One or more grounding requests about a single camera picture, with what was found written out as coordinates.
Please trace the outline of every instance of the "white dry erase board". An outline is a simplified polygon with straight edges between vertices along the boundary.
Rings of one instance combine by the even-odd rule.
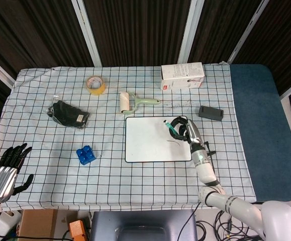
[[[176,117],[126,118],[126,162],[190,161],[190,145],[173,139],[163,123],[165,119],[171,122]]]

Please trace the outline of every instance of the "lint roller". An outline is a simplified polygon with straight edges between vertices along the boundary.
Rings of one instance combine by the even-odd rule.
[[[100,76],[91,76],[86,82],[88,91],[93,95],[100,95],[105,90],[105,84]]]
[[[134,107],[130,109],[130,97],[134,100]],[[120,92],[120,109],[123,114],[132,114],[139,104],[160,104],[158,99],[139,99],[130,92]]]

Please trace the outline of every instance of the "plastic bag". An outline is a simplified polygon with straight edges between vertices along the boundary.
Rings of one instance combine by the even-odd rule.
[[[63,126],[79,129],[85,128],[89,117],[88,112],[66,104],[58,96],[53,96],[53,103],[48,108],[47,114]]]

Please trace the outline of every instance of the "tape roll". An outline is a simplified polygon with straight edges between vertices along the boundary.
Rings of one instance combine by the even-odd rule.
[[[86,82],[86,87],[92,95],[100,95],[105,91],[105,83],[100,76],[91,76]]]

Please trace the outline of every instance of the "white box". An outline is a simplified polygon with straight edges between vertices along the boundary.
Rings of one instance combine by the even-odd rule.
[[[162,90],[199,88],[205,77],[200,62],[162,65],[161,68]]]

